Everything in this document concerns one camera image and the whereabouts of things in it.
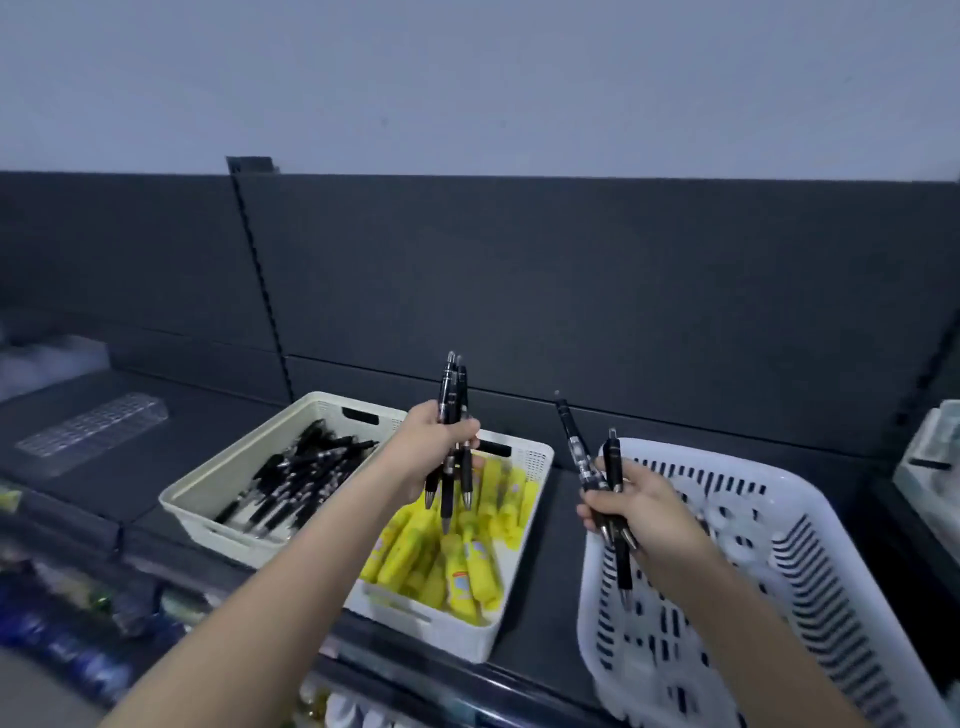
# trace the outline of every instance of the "bottle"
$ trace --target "bottle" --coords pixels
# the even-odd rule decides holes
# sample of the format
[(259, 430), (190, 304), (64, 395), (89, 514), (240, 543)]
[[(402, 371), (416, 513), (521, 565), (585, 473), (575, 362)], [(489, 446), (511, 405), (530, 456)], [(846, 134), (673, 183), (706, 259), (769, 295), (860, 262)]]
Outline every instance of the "bottle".
[(417, 595), (417, 601), (426, 604), (428, 607), (440, 609), (444, 606), (446, 598), (446, 560), (442, 553), (437, 554), (433, 560), (433, 566), (430, 567), (430, 573), (423, 582), (423, 589)]
[(363, 716), (363, 728), (393, 728), (393, 722), (380, 711), (369, 708)]
[(480, 482), (480, 504), (477, 517), (480, 521), (496, 517), (496, 504), (500, 500), (500, 479), (503, 477), (503, 465), (495, 457), (487, 458)]
[(534, 512), (534, 504), (537, 502), (537, 493), (540, 492), (540, 486), (535, 480), (527, 480), (523, 484), (523, 500), (520, 502), (520, 525), (526, 528), (530, 522), (530, 516)]
[(504, 538), (519, 524), (520, 502), (523, 500), (523, 484), (527, 481), (527, 473), (522, 468), (511, 468), (507, 490), (503, 494), (503, 505), (500, 506), (500, 528)]
[(455, 533), (444, 536), (441, 549), (444, 551), (447, 603), (450, 611), (470, 624), (479, 623), (477, 605), (470, 590), (467, 559), (464, 558), (464, 542)]
[(413, 599), (417, 598), (417, 595), (422, 591), (423, 585), (426, 583), (426, 577), (430, 573), (430, 569), (433, 567), (433, 562), (436, 561), (439, 551), (440, 541), (437, 538), (437, 534), (433, 532), (424, 534), (420, 556), (417, 557), (414, 567), (410, 569), (410, 573), (407, 574), (406, 581), (403, 582), (403, 587), (400, 589), (401, 594), (410, 596)]
[(326, 728), (361, 728), (362, 717), (357, 704), (338, 692), (326, 699)]
[(367, 563), (363, 565), (363, 569), (360, 571), (361, 579), (370, 582), (376, 581), (376, 577), (383, 567), (383, 562), (387, 559), (390, 547), (394, 544), (394, 541), (396, 541), (396, 537), (400, 535), (400, 531), (403, 530), (403, 527), (410, 520), (411, 513), (413, 513), (413, 510), (410, 506), (405, 505), (394, 513), (394, 516), (387, 525), (384, 526), (380, 532), (380, 537), (373, 546), (373, 551), (371, 551), (370, 556), (367, 557)]
[(420, 556), (424, 534), (433, 525), (435, 517), (436, 514), (432, 510), (423, 510), (410, 518), (376, 576), (376, 583), (379, 586), (392, 592), (399, 592), (403, 582), (406, 581), (407, 574)]
[(503, 590), (497, 583), (490, 554), (472, 528), (464, 531), (464, 556), (467, 559), (467, 573), (473, 596), (484, 609), (496, 611), (500, 606)]

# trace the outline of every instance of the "yellow glue bottle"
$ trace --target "yellow glue bottle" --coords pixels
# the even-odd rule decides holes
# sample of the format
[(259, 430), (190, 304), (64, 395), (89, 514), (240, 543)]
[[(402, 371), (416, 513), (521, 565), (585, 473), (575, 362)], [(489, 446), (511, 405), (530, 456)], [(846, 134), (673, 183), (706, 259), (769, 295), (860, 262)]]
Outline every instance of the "yellow glue bottle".
[(477, 508), (477, 517), (480, 521), (496, 517), (496, 504), (500, 498), (502, 477), (503, 465), (497, 458), (488, 457), (483, 466), (483, 478), (480, 482), (480, 504)]
[(380, 537), (376, 540), (370, 556), (367, 557), (367, 563), (363, 565), (363, 569), (360, 571), (361, 579), (370, 582), (376, 581), (376, 576), (380, 573), (380, 568), (387, 558), (390, 547), (394, 544), (394, 541), (396, 541), (396, 537), (400, 535), (403, 526), (410, 520), (412, 513), (413, 509), (410, 506), (403, 506), (394, 513), (394, 516), (387, 525), (384, 526), (384, 529), (380, 531)]
[(413, 568), (407, 574), (406, 581), (403, 582), (403, 587), (400, 589), (401, 594), (413, 599), (417, 598), (423, 590), (423, 585), (426, 584), (426, 577), (433, 567), (433, 562), (437, 559), (439, 550), (440, 542), (437, 540), (437, 535), (432, 530), (428, 530), (427, 533), (423, 534), (420, 556), (417, 557)]
[(520, 526), (526, 527), (530, 522), (530, 514), (534, 512), (534, 503), (537, 502), (537, 493), (540, 492), (540, 486), (534, 480), (528, 480), (523, 484), (523, 499), (520, 501)]
[(473, 596), (484, 609), (495, 610), (503, 591), (497, 584), (490, 554), (472, 528), (464, 530), (464, 556)]
[(424, 531), (433, 521), (432, 511), (423, 510), (414, 516), (403, 527), (403, 531), (396, 539), (394, 547), (387, 554), (380, 572), (376, 576), (376, 583), (381, 587), (398, 592), (407, 574), (417, 562), (420, 549), (423, 545)]
[(527, 481), (527, 473), (522, 468), (512, 468), (510, 479), (507, 481), (507, 491), (503, 494), (503, 504), (500, 506), (500, 527), (504, 535), (510, 534), (516, 528), (520, 518), (520, 503), (523, 501), (523, 484)]
[(454, 615), (476, 624), (477, 605), (473, 601), (473, 592), (470, 590), (470, 577), (467, 571), (467, 559), (464, 558), (464, 542), (455, 533), (444, 536), (441, 541), (444, 551), (446, 573), (446, 602)]
[(444, 597), (446, 597), (445, 563), (444, 555), (438, 553), (437, 558), (433, 560), (430, 573), (426, 576), (426, 581), (423, 582), (423, 589), (417, 595), (417, 601), (434, 609), (440, 609), (444, 606)]

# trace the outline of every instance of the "forearm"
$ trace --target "forearm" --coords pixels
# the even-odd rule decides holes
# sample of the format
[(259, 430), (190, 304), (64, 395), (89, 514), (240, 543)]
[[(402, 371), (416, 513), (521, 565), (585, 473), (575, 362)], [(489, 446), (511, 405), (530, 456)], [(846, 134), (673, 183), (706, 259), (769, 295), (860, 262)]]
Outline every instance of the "forearm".
[(157, 663), (104, 725), (278, 725), (399, 506), (378, 459)]
[(756, 728), (866, 728), (777, 611), (732, 566), (711, 565), (687, 610)]

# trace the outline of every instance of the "white perforated basket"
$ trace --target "white perforated basket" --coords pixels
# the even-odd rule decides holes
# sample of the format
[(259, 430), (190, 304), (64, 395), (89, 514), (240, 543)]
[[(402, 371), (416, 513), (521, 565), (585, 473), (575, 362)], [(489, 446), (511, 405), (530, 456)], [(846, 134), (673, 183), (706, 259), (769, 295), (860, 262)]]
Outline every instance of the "white perforated basket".
[[(787, 471), (623, 438), (624, 459), (670, 478), (714, 541), (774, 602), (874, 725), (951, 726), (946, 707), (827, 499)], [(616, 591), (612, 551), (587, 535), (577, 639), (597, 697), (645, 728), (745, 721), (683, 612), (633, 563), (636, 606)]]
[[(356, 435), (360, 440), (382, 444), (393, 435), (404, 417), (406, 412), (402, 410), (311, 392), (165, 489), (159, 497), (160, 505), (180, 520), (196, 543), (259, 569), (279, 553), (283, 544), (254, 538), (229, 524), (215, 522), (213, 517), (247, 487), (264, 460), (284, 450), (310, 423), (320, 418), (325, 419), (338, 436)], [(540, 485), (519, 549), (510, 550), (500, 542), (493, 544), (504, 596), (497, 611), (484, 611), (488, 624), (467, 624), (446, 612), (359, 579), (345, 604), (351, 612), (473, 663), (484, 662), (490, 655), (553, 463), (553, 449), (543, 443), (485, 429), (480, 430), (479, 438), (488, 449), (498, 449), (502, 460), (523, 468), (527, 479)]]

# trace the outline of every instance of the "beige basket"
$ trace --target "beige basket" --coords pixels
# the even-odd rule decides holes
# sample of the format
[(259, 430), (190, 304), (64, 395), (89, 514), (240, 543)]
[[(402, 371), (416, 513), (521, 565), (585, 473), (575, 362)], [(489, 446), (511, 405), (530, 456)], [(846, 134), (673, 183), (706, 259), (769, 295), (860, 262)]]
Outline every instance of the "beige basket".
[[(361, 440), (384, 443), (405, 416), (402, 410), (311, 392), (164, 490), (159, 497), (160, 505), (176, 516), (190, 538), (201, 546), (259, 569), (282, 546), (217, 523), (213, 517), (244, 490), (263, 461), (289, 446), (304, 428), (320, 418), (324, 418), (337, 435), (356, 435)], [(467, 624), (446, 612), (360, 580), (350, 590), (345, 605), (351, 612), (473, 663), (484, 662), (490, 655), (554, 455), (549, 446), (531, 440), (487, 430), (480, 430), (479, 437), (486, 444), (499, 446), (504, 460), (523, 468), (527, 478), (540, 485), (520, 548), (512, 551), (499, 542), (494, 544), (504, 598), (499, 610), (484, 613), (490, 624)]]

